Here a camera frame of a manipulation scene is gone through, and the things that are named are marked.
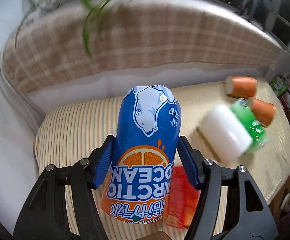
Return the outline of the blue orange Arctic Ocean cup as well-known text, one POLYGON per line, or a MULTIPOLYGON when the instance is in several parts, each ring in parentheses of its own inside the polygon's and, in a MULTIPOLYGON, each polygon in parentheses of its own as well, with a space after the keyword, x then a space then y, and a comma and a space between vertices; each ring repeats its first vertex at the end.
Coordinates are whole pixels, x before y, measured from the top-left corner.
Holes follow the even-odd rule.
POLYGON ((118 116, 111 170, 101 208, 128 223, 149 224, 168 216, 181 108, 168 87, 135 86, 118 116))

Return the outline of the green tea cup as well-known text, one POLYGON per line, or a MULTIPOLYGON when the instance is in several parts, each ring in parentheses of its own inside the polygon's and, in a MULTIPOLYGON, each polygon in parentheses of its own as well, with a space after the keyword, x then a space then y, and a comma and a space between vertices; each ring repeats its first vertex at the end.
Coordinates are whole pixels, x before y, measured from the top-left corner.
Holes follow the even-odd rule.
POLYGON ((267 134, 261 123, 256 119, 246 99, 239 98, 231 106, 230 110, 240 120, 244 128, 253 139, 247 153, 254 153, 267 143, 267 134))

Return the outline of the white paper cup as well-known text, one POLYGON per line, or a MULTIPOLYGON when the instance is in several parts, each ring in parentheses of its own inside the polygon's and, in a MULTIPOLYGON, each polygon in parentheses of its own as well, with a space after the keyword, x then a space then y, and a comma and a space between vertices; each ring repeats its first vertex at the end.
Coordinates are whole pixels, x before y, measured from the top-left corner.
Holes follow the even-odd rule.
POLYGON ((216 105, 202 118, 199 129, 224 163, 239 158, 253 143, 251 135, 227 105, 216 105))

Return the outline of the front orange paper cup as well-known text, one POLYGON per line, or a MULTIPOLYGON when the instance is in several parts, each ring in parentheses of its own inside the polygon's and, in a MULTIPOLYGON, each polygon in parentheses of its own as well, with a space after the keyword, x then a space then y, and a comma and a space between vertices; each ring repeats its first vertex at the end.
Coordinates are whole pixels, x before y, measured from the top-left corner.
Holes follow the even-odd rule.
POLYGON ((247 103, 262 126, 268 127, 272 123, 276 112, 276 107, 272 103, 256 98, 249 98, 247 103))

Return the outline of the orange paper cup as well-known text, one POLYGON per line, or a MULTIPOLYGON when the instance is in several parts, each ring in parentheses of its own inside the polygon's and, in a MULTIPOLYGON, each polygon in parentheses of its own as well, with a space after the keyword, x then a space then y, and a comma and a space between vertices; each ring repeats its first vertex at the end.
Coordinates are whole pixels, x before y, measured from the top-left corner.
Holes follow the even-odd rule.
POLYGON ((257 80, 250 76, 228 76, 225 80, 225 92, 236 98, 254 97, 257 80))
POLYGON ((272 103, 256 98, 249 98, 247 103, 262 126, 268 127, 272 123, 276 112, 276 107, 272 103))

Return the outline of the rear orange paper cup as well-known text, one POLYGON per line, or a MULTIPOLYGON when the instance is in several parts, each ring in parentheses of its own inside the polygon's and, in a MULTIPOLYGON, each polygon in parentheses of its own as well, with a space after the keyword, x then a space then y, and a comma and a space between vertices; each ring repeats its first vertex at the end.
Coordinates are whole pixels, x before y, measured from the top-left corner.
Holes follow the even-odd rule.
POLYGON ((250 76, 228 76, 225 80, 225 92, 236 98, 254 97, 257 80, 250 76))

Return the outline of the striped yellow table cloth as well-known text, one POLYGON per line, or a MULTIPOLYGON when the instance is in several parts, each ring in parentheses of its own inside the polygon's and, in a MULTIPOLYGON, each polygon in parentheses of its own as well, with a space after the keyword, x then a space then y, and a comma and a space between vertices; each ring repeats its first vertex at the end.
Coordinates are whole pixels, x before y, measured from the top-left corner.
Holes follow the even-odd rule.
MULTIPOLYGON (((204 157, 216 159, 216 154, 199 132, 199 123, 214 106, 230 105, 234 98, 226 95, 222 82, 174 88, 172 93, 181 106, 180 133, 204 157)), ((276 109, 274 120, 266 128, 267 142, 258 151, 242 155, 229 167, 244 165, 266 202, 270 203, 290 175, 290 125, 280 101, 263 78, 257 80, 256 97, 272 103, 276 109)), ((48 164, 57 167, 73 165, 100 147, 108 134, 117 131, 121 101, 120 97, 94 100, 62 106, 50 112, 34 141, 39 170, 44 170, 48 164)), ((110 218, 103 211, 99 216, 110 239, 137 239, 157 231, 165 232, 171 239, 183 239, 186 235, 185 229, 173 228, 164 222, 135 226, 110 218)))

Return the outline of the green white carton box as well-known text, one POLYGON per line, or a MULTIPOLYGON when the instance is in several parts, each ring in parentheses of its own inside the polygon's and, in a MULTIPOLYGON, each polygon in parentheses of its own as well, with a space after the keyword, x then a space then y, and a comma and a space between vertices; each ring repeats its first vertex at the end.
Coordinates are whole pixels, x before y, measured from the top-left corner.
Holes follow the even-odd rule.
POLYGON ((274 94, 276 97, 280 97, 284 92, 287 91, 287 86, 285 83, 285 78, 282 76, 275 76, 271 81, 270 81, 270 87, 274 91, 274 94))

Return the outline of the beige plaid sill cloth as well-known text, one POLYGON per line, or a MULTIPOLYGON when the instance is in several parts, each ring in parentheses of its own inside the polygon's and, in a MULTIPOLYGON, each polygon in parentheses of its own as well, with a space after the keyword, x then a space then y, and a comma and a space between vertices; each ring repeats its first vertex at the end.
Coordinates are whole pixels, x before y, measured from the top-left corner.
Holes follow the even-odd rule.
POLYGON ((101 20, 63 5, 8 38, 6 78, 22 93, 104 71, 171 63, 274 69, 281 47, 237 14, 203 0, 112 0, 101 20))

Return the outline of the black tripod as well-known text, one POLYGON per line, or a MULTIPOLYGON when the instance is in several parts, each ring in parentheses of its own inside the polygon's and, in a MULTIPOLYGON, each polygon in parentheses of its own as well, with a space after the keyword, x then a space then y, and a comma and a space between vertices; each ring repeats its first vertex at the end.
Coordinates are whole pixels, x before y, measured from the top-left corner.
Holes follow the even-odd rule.
POLYGON ((243 0, 238 15, 247 15, 247 21, 250 22, 254 18, 259 2, 263 2, 263 0, 243 0))

